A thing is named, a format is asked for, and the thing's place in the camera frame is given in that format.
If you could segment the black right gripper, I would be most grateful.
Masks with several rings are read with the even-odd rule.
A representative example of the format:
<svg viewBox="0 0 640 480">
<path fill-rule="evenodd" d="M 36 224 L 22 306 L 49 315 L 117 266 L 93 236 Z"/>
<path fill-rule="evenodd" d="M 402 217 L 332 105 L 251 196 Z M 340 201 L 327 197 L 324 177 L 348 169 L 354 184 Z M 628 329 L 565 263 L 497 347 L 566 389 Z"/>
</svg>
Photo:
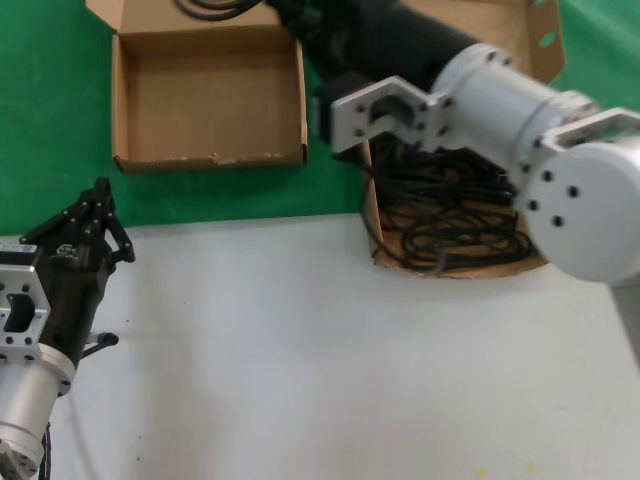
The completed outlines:
<svg viewBox="0 0 640 480">
<path fill-rule="evenodd" d="M 478 40 L 401 1 L 271 0 L 323 79 L 356 72 L 398 76 L 429 91 L 451 60 Z"/>
</svg>

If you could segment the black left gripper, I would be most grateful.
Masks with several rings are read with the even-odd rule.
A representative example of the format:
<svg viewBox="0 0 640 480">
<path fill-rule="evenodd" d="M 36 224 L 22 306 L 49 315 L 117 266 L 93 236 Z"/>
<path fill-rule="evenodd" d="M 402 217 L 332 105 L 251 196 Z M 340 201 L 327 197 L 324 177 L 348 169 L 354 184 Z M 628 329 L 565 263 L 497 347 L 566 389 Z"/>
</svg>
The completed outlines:
<svg viewBox="0 0 640 480">
<path fill-rule="evenodd" d="M 115 210 L 108 178 L 98 177 L 74 203 L 20 237 L 22 245 L 36 245 L 42 251 L 47 267 L 50 313 L 39 342 L 73 363 L 82 358 L 114 263 L 136 260 Z M 111 233 L 116 250 L 105 240 L 106 232 Z"/>
</svg>

